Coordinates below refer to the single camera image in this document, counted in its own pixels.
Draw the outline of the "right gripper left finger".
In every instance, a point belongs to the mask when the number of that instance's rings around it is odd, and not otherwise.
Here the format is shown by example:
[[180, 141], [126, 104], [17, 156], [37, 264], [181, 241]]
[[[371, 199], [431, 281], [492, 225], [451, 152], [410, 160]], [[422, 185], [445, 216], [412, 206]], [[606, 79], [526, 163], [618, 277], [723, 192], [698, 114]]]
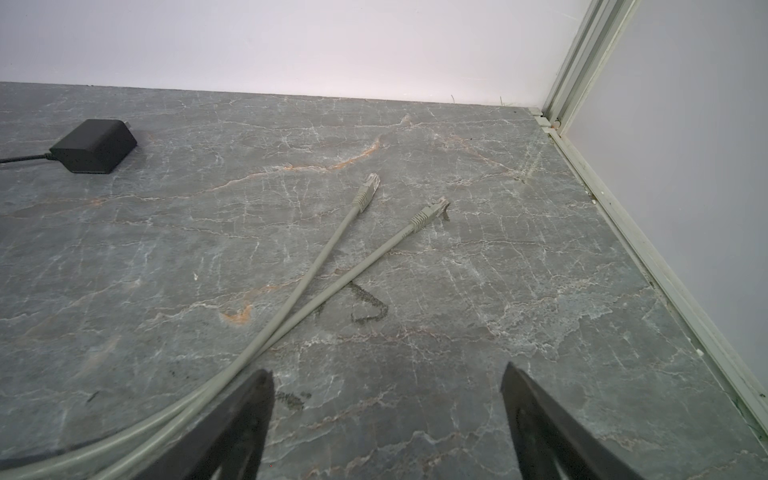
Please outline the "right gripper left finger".
[[138, 479], [255, 479], [275, 403], [273, 374], [258, 370]]

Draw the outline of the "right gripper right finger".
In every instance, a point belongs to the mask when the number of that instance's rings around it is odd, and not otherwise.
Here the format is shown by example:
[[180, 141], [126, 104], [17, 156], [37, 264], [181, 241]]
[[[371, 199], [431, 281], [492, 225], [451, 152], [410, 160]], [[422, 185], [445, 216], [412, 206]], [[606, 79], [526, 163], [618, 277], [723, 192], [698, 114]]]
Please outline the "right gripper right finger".
[[527, 373], [508, 363], [501, 381], [524, 479], [638, 479]]

